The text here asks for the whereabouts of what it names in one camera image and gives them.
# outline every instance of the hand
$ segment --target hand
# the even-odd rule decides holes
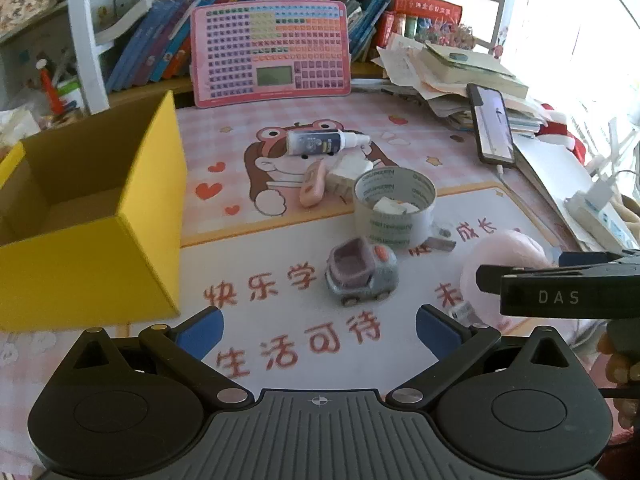
[[[611,355],[605,368],[606,377],[610,382],[623,386],[630,380],[640,381],[640,363],[634,364],[622,354],[616,354],[616,349],[606,332],[598,341],[598,351]],[[618,410],[618,422],[624,430],[630,430],[633,427],[639,403],[640,400],[636,399],[613,399],[613,405]]]

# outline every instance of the open cardboard box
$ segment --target open cardboard box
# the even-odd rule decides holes
[[[14,146],[0,164],[0,330],[177,316],[185,186],[170,92]]]

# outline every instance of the toy car wheel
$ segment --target toy car wheel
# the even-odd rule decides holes
[[[360,300],[354,296],[348,298],[342,298],[342,306],[354,306],[357,305]]]

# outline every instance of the pink plaid pattern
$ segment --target pink plaid pattern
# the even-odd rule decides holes
[[[380,150],[399,166],[427,175],[437,188],[497,180],[480,163],[472,134],[455,132],[420,107],[384,94],[263,101],[220,108],[178,110],[188,166],[182,234],[185,237],[243,223],[263,221],[249,199],[249,178],[243,156],[256,133],[267,126],[285,128],[317,120],[338,121],[346,129],[371,135]],[[224,164],[223,171],[218,170]],[[542,216],[569,249],[574,244],[560,219],[515,170],[506,170],[520,199]],[[222,185],[203,200],[196,188]],[[235,206],[238,212],[233,213]],[[575,323],[567,325],[565,336]],[[38,334],[0,333],[0,470],[31,476],[39,460],[27,435],[27,416],[78,331],[59,332],[54,340]]]

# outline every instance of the tape roll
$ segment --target tape roll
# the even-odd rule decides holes
[[[356,231],[395,249],[415,247],[431,235],[437,192],[433,182],[408,168],[379,168],[362,174],[353,187]],[[419,211],[393,215],[373,211],[383,196],[410,202]]]

